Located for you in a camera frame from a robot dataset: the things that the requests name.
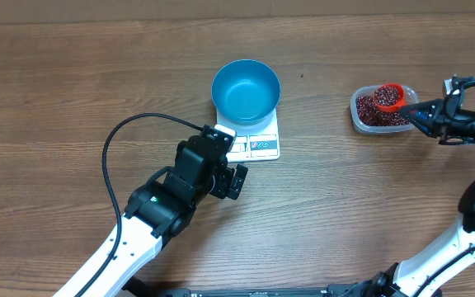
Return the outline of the red measuring scoop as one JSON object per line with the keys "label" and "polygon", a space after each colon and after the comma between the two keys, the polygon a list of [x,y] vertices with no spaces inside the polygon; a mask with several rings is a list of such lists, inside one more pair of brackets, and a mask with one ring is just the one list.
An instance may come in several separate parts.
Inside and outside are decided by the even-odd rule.
{"label": "red measuring scoop", "polygon": [[383,84],[374,92],[373,102],[379,111],[397,112],[406,105],[404,89],[395,83]]}

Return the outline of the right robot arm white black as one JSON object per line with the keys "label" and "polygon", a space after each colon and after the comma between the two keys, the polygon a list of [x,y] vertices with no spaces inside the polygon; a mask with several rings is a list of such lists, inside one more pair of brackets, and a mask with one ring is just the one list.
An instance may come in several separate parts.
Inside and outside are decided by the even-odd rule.
{"label": "right robot arm white black", "polygon": [[[447,144],[475,144],[475,112],[461,108],[462,87],[438,101],[407,108],[410,120],[430,137]],[[459,216],[421,252],[395,263],[365,283],[362,296],[441,296],[440,287],[475,263],[475,180],[460,198]]]}

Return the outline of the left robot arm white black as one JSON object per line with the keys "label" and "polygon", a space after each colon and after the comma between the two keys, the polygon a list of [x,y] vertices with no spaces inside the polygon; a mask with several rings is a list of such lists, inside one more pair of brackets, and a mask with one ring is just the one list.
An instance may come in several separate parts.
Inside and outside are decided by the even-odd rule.
{"label": "left robot arm white black", "polygon": [[247,168],[228,167],[237,134],[205,126],[177,146],[175,164],[154,173],[129,198],[108,239],[58,291],[59,296],[115,296],[191,222],[207,196],[237,199]]}

